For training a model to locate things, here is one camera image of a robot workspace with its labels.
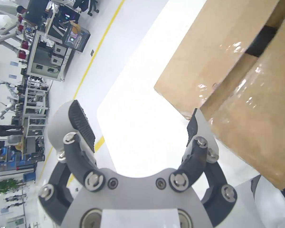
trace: trousers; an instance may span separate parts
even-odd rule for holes
[[[70,8],[73,8],[73,5],[74,5],[74,2],[71,1],[71,0],[52,0],[53,3],[55,4],[63,4],[63,5],[66,5]]]
[[[12,130],[8,131],[10,129],[21,129],[21,125],[0,125],[0,137],[7,137],[11,135],[22,135],[22,130]]]

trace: white floor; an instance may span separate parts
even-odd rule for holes
[[[91,38],[84,52],[72,60],[65,82],[53,83],[49,121],[59,106],[74,97],[91,61],[90,53],[98,49],[121,1],[101,0],[100,13],[95,18],[85,16],[80,22],[90,31]],[[205,1],[124,2],[76,95],[96,140],[102,135],[106,140],[95,155],[99,167],[142,177],[179,166],[187,142],[187,121],[154,92],[153,86]],[[240,185],[258,174],[222,144],[219,146],[220,164],[230,184]],[[56,152],[50,150],[47,141],[47,160],[37,168],[39,187],[57,163]],[[201,197],[207,186],[203,177],[194,188]],[[70,185],[72,192],[77,187],[74,180]],[[249,218],[249,208],[246,209],[240,207],[238,213]],[[240,214],[235,216],[238,218],[233,222],[243,219]]]

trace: red component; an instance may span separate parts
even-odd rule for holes
[[[22,49],[25,49],[25,50],[28,50],[29,49],[29,43],[28,41],[22,41],[22,44],[21,44],[21,48]]]
[[[19,25],[19,26],[18,26],[18,30],[19,30],[20,32],[22,32],[23,28],[24,28],[23,25]]]
[[[25,60],[26,59],[26,53],[24,50],[19,50],[18,52],[18,58]]]

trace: metal frame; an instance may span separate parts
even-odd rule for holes
[[[42,118],[42,117],[31,117],[31,116],[24,116],[23,118],[23,122],[24,122],[24,119],[27,118],[28,119],[28,125],[27,125],[27,129],[26,129],[26,134],[25,134],[25,137],[26,138],[38,138],[38,137],[43,137],[44,135],[33,135],[33,136],[29,136],[29,128],[30,127],[35,127],[35,126],[38,126],[38,127],[41,127],[40,129],[33,129],[33,130],[41,130],[42,132],[44,132],[44,129],[46,127],[45,124],[30,124],[30,119],[40,119],[40,120],[45,120],[45,118]]]
[[[23,105],[23,116],[26,117],[26,116],[31,116],[31,117],[46,117],[47,114],[45,114],[45,110],[48,110],[49,107],[46,107],[45,106],[45,101],[46,101],[46,95],[44,96],[44,106],[42,107],[39,107],[39,106],[27,106],[27,100],[28,100],[28,97],[32,97],[32,96],[29,96],[28,93],[29,93],[29,90],[33,90],[33,91],[40,91],[40,92],[43,92],[44,94],[47,93],[47,91],[45,90],[39,90],[39,89],[34,89],[34,88],[29,88],[27,87],[26,90],[25,90],[25,98],[24,98],[24,105]],[[30,114],[30,113],[25,113],[26,109],[40,109],[42,110],[42,113],[43,114]]]
[[[46,36],[45,33],[41,32],[41,31],[38,31],[38,30],[36,31],[35,37],[34,37],[34,40],[33,40],[33,44],[31,45],[31,49],[30,49],[30,57],[29,57],[29,60],[28,60],[28,67],[27,67],[26,74],[27,75],[32,75],[32,76],[37,76],[37,77],[43,77],[43,78],[47,78],[47,79],[55,80],[55,81],[63,81],[64,78],[65,78],[64,69],[65,69],[65,67],[67,65],[67,62],[69,60],[69,56],[70,56],[70,54],[72,52],[72,48],[68,48],[67,49],[65,57],[63,59],[63,63],[60,66],[61,68],[60,68],[60,72],[59,72],[57,78],[53,78],[53,77],[49,77],[49,76],[43,76],[43,75],[31,72],[32,66],[33,66],[33,62],[34,62],[34,56],[35,56],[37,44],[39,42],[39,37],[45,37],[45,36]],[[54,42],[62,44],[62,41],[57,39],[57,38],[55,38],[55,37],[47,35],[47,38],[49,40],[51,40],[51,41],[54,41]]]

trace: cardboard box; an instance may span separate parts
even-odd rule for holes
[[[211,123],[226,146],[285,188],[285,20]]]
[[[155,90],[190,118],[268,21],[279,0],[207,0]]]

